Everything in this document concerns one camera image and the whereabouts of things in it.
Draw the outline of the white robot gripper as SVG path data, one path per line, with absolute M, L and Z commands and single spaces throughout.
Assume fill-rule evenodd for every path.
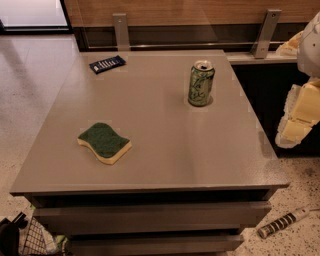
M 278 56 L 296 56 L 298 69 L 309 77 L 320 77 L 320 11 L 305 29 L 281 44 Z M 280 119 L 275 143 L 291 149 L 299 145 L 320 122 L 320 79 L 303 86 L 293 85 L 288 92 L 284 115 Z

